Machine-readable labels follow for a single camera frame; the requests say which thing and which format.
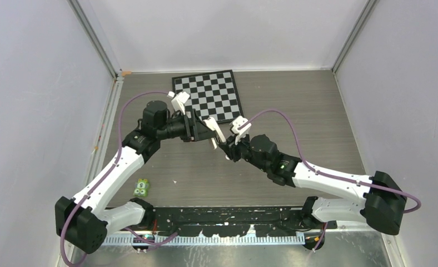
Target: white wall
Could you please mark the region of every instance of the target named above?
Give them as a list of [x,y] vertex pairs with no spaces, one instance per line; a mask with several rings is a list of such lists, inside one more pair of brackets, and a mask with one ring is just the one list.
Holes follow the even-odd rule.
[[367,171],[422,200],[402,221],[408,266],[438,266],[438,1],[380,1],[337,78]]
[[89,0],[123,70],[331,68],[366,0]]
[[0,1],[0,266],[53,266],[112,79],[66,1]]

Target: green block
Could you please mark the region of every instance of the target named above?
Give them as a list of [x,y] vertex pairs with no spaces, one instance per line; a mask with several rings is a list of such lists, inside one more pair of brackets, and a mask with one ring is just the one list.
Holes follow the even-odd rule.
[[134,196],[146,197],[149,188],[150,184],[147,179],[139,179],[136,183],[136,189],[134,189]]

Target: checkerboard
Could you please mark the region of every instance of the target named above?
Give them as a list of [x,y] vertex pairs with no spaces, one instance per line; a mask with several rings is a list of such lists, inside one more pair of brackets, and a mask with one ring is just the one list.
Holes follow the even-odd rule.
[[172,78],[175,94],[187,92],[185,107],[198,111],[201,120],[214,117],[227,123],[242,115],[242,106],[232,71],[219,71]]

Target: white strip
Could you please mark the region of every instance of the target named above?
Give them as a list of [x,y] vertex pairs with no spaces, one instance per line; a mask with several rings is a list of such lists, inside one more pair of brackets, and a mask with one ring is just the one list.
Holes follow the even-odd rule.
[[[155,236],[155,242],[159,243],[167,239],[166,236]],[[304,233],[296,233],[296,236],[267,236],[258,238],[255,233],[247,233],[245,236],[233,236],[221,238],[213,235],[208,238],[202,233],[195,237],[177,236],[164,246],[237,246],[237,245],[303,245],[305,243]],[[132,246],[141,243],[134,243],[134,235],[131,233],[113,234],[104,240],[102,246]]]

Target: black bracket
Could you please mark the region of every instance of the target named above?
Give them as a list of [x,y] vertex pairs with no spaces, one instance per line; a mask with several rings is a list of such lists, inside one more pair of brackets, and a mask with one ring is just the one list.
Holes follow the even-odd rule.
[[[391,176],[384,172],[377,171],[370,179],[374,185],[401,191]],[[360,214],[366,218],[366,223],[384,234],[399,234],[407,198],[374,188],[371,188],[370,192],[364,194],[363,197],[366,198],[365,208],[360,211]]]
[[[75,208],[74,200],[62,196],[56,203],[56,232],[62,234],[62,228],[69,214]],[[106,238],[108,223],[91,213],[91,208],[80,207],[68,224],[65,240],[80,248],[87,254],[95,252]]]

